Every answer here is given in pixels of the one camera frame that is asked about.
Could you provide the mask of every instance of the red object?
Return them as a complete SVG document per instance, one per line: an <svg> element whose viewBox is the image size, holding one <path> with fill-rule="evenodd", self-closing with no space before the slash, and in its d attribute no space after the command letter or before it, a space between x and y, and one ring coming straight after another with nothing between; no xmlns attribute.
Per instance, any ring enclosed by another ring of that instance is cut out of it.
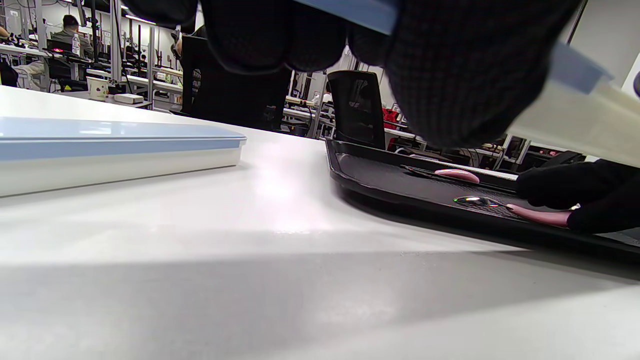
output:
<svg viewBox="0 0 640 360"><path fill-rule="evenodd" d="M399 112L393 111L391 109L382 109L382 113L384 114L385 121L393 122L397 124L398 122L397 118L398 118L398 115L400 115ZM399 129L397 126L393 126L392 124L387 124L387 123L385 123L385 128L393 129L393 130Z"/></svg>

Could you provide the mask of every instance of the white box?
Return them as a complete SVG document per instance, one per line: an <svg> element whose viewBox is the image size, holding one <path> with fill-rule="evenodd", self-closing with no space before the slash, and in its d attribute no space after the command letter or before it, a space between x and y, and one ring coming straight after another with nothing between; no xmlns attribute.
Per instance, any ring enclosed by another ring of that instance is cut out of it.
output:
<svg viewBox="0 0 640 360"><path fill-rule="evenodd" d="M134 94L116 94L113 96L113 100L117 102L123 102L125 104L139 104L145 99L140 95Z"/></svg>

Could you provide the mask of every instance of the light blue box lid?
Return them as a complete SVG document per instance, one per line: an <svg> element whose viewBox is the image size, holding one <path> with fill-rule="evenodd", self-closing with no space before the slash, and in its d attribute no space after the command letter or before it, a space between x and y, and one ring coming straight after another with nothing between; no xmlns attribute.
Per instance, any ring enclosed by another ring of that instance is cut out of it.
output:
<svg viewBox="0 0 640 360"><path fill-rule="evenodd" d="M0 117L0 161L240 149L216 126Z"/></svg>
<svg viewBox="0 0 640 360"><path fill-rule="evenodd" d="M393 33L400 7L399 0L296 1L386 35ZM552 55L549 78L590 94L600 80L610 81L613 76L586 56L558 43Z"/></svg>

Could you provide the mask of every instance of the black tray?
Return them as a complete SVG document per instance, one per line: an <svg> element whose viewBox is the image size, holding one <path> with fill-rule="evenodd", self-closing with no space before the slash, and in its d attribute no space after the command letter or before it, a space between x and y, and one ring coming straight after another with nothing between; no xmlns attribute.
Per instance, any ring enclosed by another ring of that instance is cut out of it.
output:
<svg viewBox="0 0 640 360"><path fill-rule="evenodd" d="M436 171L455 168L336 140L326 141L332 178L350 203L369 212L413 225L434 225L454 233L488 235L491 239L587 252L600 257L640 261L640 229L592 235L523 220L508 210L469 208L453 201L465 195L483 195L503 204L532 208L514 192L515 182L480 172L478 186L455 179L425 178L405 167Z"/></svg>

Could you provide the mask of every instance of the paper cup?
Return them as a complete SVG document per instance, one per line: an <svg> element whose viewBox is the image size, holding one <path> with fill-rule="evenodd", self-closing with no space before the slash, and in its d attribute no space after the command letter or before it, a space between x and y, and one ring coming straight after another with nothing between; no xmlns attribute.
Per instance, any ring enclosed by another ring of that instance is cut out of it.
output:
<svg viewBox="0 0 640 360"><path fill-rule="evenodd" d="M86 81L89 86L89 99L104 101L107 97L109 81L90 77L87 77Z"/></svg>

